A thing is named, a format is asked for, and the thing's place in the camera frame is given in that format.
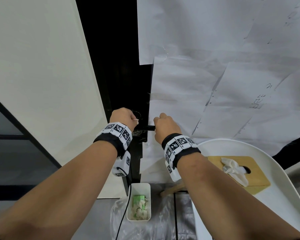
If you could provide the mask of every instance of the wooden tissue box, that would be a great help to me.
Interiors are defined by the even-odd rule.
[[[224,164],[221,162],[221,157],[226,157],[236,161],[239,166],[247,167],[251,173],[246,173],[245,176],[249,182],[247,187],[244,187],[250,194],[255,195],[271,184],[256,161],[249,156],[209,156],[208,160],[222,170]]]

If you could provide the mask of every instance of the plastic bag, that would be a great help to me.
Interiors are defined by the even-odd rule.
[[[124,210],[127,206],[128,197],[117,200],[110,212],[110,235],[116,239]],[[159,194],[151,194],[151,218],[141,225],[127,219],[127,213],[122,221],[118,240],[166,240],[175,237],[175,219],[173,195],[161,198]]]

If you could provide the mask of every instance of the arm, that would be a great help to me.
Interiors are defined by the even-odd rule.
[[[173,119],[162,113],[154,119],[156,141],[181,133]],[[300,238],[300,232],[240,187],[200,153],[180,158],[178,172],[201,220],[214,239]]]
[[[129,109],[114,110],[110,122],[131,131],[137,125]],[[97,141],[24,195],[0,216],[0,239],[71,239],[105,184],[116,148]]]

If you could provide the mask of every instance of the person's right hand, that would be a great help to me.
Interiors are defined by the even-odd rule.
[[[153,122],[155,125],[155,140],[160,145],[168,135],[172,133],[181,134],[180,127],[176,124],[171,116],[167,116],[165,113],[160,113],[160,118],[155,117]]]

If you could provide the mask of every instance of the person's right arm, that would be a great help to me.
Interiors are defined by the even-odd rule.
[[[181,133],[164,113],[154,119],[156,141]],[[201,153],[180,158],[178,172],[205,227],[218,240],[294,240],[300,232],[239,186]]]

